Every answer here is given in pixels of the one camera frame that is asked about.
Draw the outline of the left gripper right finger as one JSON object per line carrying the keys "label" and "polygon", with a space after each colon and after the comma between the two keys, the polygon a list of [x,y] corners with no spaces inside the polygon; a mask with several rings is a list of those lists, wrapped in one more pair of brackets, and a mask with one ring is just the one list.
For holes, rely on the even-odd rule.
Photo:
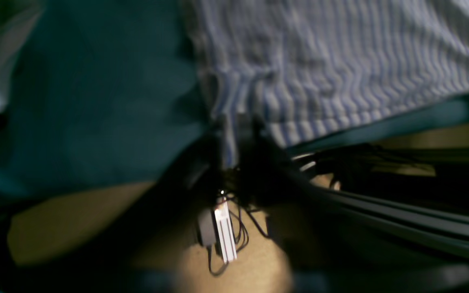
{"label": "left gripper right finger", "polygon": [[241,116],[241,200],[263,210],[284,204],[324,204],[300,166],[277,145],[257,117]]}

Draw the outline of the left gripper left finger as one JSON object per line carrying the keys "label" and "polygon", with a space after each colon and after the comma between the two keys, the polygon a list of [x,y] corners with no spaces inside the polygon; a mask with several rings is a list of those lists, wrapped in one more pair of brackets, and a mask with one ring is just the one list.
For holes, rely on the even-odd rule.
{"label": "left gripper left finger", "polygon": [[223,126],[215,122],[169,165],[153,188],[160,211],[198,212],[214,204],[222,184]]}

